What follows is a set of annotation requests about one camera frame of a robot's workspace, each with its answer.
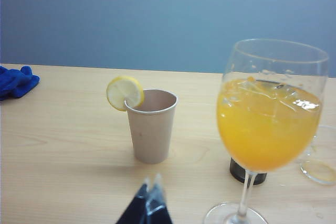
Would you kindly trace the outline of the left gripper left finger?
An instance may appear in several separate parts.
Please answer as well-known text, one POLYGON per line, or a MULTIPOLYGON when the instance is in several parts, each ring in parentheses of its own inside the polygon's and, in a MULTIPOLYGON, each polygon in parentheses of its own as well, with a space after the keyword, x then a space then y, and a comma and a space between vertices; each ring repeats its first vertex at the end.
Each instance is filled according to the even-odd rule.
POLYGON ((116 224, 140 224, 145 223, 146 219, 146 198, 149 192, 150 179, 145 178, 142 185, 135 193, 133 199, 126 207, 125 211, 118 219, 116 224))

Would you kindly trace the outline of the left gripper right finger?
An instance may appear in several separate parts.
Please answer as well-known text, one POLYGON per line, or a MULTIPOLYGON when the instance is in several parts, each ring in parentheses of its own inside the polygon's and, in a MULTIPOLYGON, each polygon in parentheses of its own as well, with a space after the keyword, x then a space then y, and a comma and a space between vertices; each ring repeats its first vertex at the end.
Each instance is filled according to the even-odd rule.
POLYGON ((156 174, 153 186, 148 192, 146 199, 146 223, 149 224, 172 224, 166 205, 165 191, 161 174, 156 174))

